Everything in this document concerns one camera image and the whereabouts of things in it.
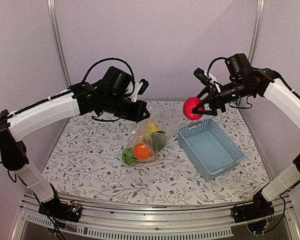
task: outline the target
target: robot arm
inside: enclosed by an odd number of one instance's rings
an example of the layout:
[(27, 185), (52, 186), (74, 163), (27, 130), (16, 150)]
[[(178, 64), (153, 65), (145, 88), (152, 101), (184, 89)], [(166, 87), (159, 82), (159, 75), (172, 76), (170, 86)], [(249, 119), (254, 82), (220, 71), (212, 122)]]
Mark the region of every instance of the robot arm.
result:
[[(206, 86), (199, 94), (207, 96), (192, 110), (194, 114), (216, 116), (217, 110), (225, 112), (225, 104), (246, 96), (259, 95), (275, 104), (300, 130), (300, 97), (284, 82), (276, 71), (269, 68), (251, 67), (247, 57), (235, 54), (225, 59), (231, 82), (222, 86), (212, 84), (207, 72), (197, 68), (194, 75)], [(199, 110), (205, 104), (210, 110)], [(274, 213), (271, 201), (300, 182), (300, 154), (293, 163), (274, 180), (253, 196), (250, 205), (235, 206), (232, 210), (234, 220), (243, 222)]]
[(132, 85), (133, 78), (111, 66), (104, 77), (94, 84), (80, 82), (61, 93), (11, 113), (0, 113), (0, 154), (3, 166), (13, 171), (31, 189), (40, 203), (39, 212), (53, 218), (78, 222), (81, 207), (62, 203), (54, 187), (49, 184), (26, 155), (23, 139), (57, 121), (94, 111), (139, 122), (150, 117), (147, 103), (137, 100), (148, 82), (142, 79)]

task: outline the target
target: floral tablecloth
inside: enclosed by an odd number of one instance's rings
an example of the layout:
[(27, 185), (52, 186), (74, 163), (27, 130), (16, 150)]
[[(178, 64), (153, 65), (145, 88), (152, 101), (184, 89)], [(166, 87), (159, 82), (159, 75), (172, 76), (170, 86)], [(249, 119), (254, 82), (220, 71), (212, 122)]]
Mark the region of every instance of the floral tablecloth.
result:
[[(157, 102), (182, 110), (182, 102)], [(98, 122), (73, 117), (50, 156), (43, 176), (57, 191), (101, 200), (155, 205), (207, 205), (238, 202), (252, 196), (269, 177), (248, 127), (237, 109), (212, 118), (246, 155), (239, 165), (206, 182), (178, 144), (175, 135), (154, 162), (127, 167), (121, 154), (137, 124)], [(180, 126), (190, 121), (181, 117)]]

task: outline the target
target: clear plastic bag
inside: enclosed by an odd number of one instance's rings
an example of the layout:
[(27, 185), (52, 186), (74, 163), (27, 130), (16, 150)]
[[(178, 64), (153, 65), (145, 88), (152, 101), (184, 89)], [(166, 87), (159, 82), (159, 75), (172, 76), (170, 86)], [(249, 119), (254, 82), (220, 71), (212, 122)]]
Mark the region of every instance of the clear plastic bag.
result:
[(128, 165), (154, 161), (178, 128), (182, 111), (165, 104), (148, 109), (150, 118), (139, 123), (122, 152), (122, 160)]

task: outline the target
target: orange tomato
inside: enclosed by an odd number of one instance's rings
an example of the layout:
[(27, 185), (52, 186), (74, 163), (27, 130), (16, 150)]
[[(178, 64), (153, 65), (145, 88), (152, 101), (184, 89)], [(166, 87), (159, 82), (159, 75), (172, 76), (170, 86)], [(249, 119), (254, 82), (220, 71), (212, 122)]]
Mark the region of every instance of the orange tomato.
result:
[(141, 162), (145, 162), (144, 160), (153, 156), (151, 147), (144, 143), (138, 143), (134, 146), (133, 155)]

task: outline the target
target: white wall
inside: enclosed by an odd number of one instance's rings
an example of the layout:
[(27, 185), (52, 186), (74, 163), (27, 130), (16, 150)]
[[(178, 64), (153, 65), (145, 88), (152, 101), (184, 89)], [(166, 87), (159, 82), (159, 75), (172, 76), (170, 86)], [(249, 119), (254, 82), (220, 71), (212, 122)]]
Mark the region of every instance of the white wall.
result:
[[(0, 0), (0, 111), (20, 109), (64, 88), (47, 1)], [(62, 125), (55, 123), (24, 141), (40, 170)], [(0, 240), (8, 239), (24, 190), (0, 165)]]
[[(136, 79), (146, 78), (146, 100), (185, 100), (203, 88), (193, 76), (219, 56), (249, 52), (256, 1), (130, 0), (55, 2), (64, 54), (72, 83), (87, 66), (107, 58), (126, 60)], [(102, 78), (110, 64), (90, 74)], [(229, 79), (223, 61), (217, 77)]]
[[(300, 95), (300, 0), (265, 1), (253, 66), (278, 71)], [(253, 108), (244, 115), (277, 176), (300, 152), (300, 132), (266, 99), (257, 98), (252, 103)], [(300, 186), (290, 195), (300, 223)]]

